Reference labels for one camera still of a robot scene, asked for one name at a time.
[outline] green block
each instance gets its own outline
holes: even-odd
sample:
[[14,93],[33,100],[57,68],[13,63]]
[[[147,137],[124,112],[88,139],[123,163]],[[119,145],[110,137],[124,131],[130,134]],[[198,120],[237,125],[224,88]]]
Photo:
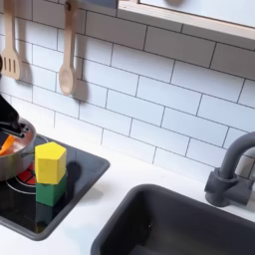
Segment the green block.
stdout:
[[67,189],[67,174],[65,174],[59,184],[36,183],[36,201],[54,206],[64,195]]

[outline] yellow block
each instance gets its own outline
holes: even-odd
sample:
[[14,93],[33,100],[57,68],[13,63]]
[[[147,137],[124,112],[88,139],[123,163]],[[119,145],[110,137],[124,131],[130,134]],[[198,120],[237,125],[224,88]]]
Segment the yellow block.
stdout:
[[58,184],[66,173],[67,150],[49,142],[36,146],[36,180],[43,184]]

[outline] wooden shelf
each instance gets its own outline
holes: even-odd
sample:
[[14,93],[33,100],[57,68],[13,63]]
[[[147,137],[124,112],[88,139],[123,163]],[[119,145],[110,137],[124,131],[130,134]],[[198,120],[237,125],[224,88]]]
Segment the wooden shelf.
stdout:
[[143,5],[137,3],[136,0],[121,0],[119,3],[119,9],[140,15],[151,16],[163,20],[170,20],[181,24],[255,40],[255,27],[247,27],[239,24],[195,16],[192,14]]

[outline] white countertop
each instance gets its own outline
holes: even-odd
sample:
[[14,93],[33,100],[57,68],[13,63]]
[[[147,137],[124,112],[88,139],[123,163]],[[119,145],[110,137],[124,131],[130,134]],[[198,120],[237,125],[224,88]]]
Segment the white countertop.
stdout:
[[[133,187],[144,183],[157,184],[206,203],[204,183],[51,129],[36,128],[38,133],[106,158],[111,167],[46,240],[32,241],[0,226],[1,254],[90,255],[93,241],[123,198]],[[224,210],[255,221],[253,200],[249,209],[230,205]]]

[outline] white subway tile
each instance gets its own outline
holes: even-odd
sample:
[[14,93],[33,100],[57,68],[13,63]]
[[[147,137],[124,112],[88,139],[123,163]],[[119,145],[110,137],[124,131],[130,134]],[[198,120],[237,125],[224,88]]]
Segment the white subway tile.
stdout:
[[125,117],[106,109],[81,103],[80,119],[103,128],[125,135],[129,134],[131,118]]
[[130,137],[185,155],[189,138],[140,121],[133,120]]
[[33,103],[67,116],[78,117],[79,102],[77,100],[36,86],[33,88]]
[[[16,50],[20,54],[23,62],[32,63],[32,45],[16,40]],[[0,36],[0,52],[5,48],[5,37]]]
[[164,28],[176,32],[180,32],[182,26],[181,23],[176,23],[170,20],[163,20],[147,15],[141,15],[139,13],[134,13],[125,10],[118,10],[118,17],[126,20],[136,21],[152,27]]
[[104,130],[103,146],[152,163],[155,147],[126,136]]
[[113,67],[168,83],[173,68],[173,60],[114,45],[112,65]]
[[[33,1],[33,19],[36,22],[49,26],[64,29],[65,25],[65,9],[63,5],[50,3],[43,0]],[[78,10],[77,13],[77,32],[84,34],[85,32],[86,12]]]
[[[246,134],[246,131],[241,131],[235,128],[230,128],[229,132],[227,134],[227,138],[224,144],[225,148],[229,148],[229,146],[240,136]],[[251,156],[255,158],[255,147],[248,149],[247,151],[245,151],[244,153],[245,155]]]
[[16,98],[12,98],[12,106],[18,111],[21,118],[26,119],[32,124],[38,124],[46,128],[54,127],[53,111]]
[[182,33],[186,35],[201,37],[212,41],[229,44],[249,50],[255,49],[255,42],[251,39],[232,36],[224,33],[220,33],[213,30],[203,29],[199,27],[193,27],[189,25],[183,25]]
[[[62,93],[59,79],[57,92]],[[76,88],[70,97],[104,108],[107,103],[107,93],[108,90],[106,88],[77,80]]]
[[[66,0],[60,0],[61,4],[65,4]],[[109,16],[116,16],[117,10],[114,8],[108,8],[104,6],[100,6],[97,4],[93,4],[90,2],[78,2],[78,6],[81,9],[85,9],[92,12],[102,13]]]
[[55,91],[56,73],[23,63],[21,79],[44,89]]
[[7,94],[3,94],[1,93],[2,97],[9,103],[11,104],[11,96],[7,95]]
[[[58,50],[64,52],[64,32],[59,30]],[[102,40],[77,34],[75,56],[109,65],[111,63],[113,44]]]
[[32,102],[32,87],[30,84],[4,76],[0,80],[0,92],[29,102]]
[[187,150],[187,157],[215,167],[220,167],[225,153],[226,149],[224,148],[191,139]]
[[[14,1],[15,16],[32,20],[32,0]],[[0,12],[4,12],[4,0],[0,0]]]
[[255,110],[208,96],[202,97],[198,115],[246,131],[255,127]]
[[201,94],[140,77],[137,97],[195,115]]
[[[226,150],[216,147],[199,140],[192,139],[189,144],[187,157],[204,162],[215,167],[220,167],[224,159]],[[243,177],[248,177],[253,165],[254,159],[243,155],[236,167],[235,172]]]
[[235,128],[230,128],[227,134],[227,138],[226,141],[224,143],[224,147],[225,148],[229,148],[229,146],[240,136],[242,136],[243,134],[247,133],[246,131],[241,131]]
[[84,61],[83,80],[115,91],[135,95],[138,75]]
[[[33,45],[33,64],[38,67],[59,72],[63,64],[63,56],[64,54],[61,52]],[[77,72],[77,77],[80,78],[82,75],[82,60],[75,58],[74,66]]]
[[238,103],[255,108],[254,95],[255,82],[246,80]]
[[209,67],[215,43],[148,27],[145,50],[176,60]]
[[107,108],[158,126],[163,114],[162,106],[113,91],[108,92]]
[[227,127],[172,109],[165,109],[162,126],[222,146]]
[[16,24],[16,38],[57,50],[56,28],[21,19],[18,19]]
[[137,49],[143,48],[146,26],[97,13],[88,13],[86,34]]
[[255,80],[255,52],[217,44],[211,68]]
[[237,102],[244,79],[176,62],[171,82],[194,91]]
[[169,169],[178,174],[191,177],[201,182],[206,182],[213,167],[157,148],[154,164]]
[[90,140],[96,143],[101,143],[102,128],[59,113],[56,113],[55,129],[65,133],[71,133],[72,137],[77,138],[80,142]]

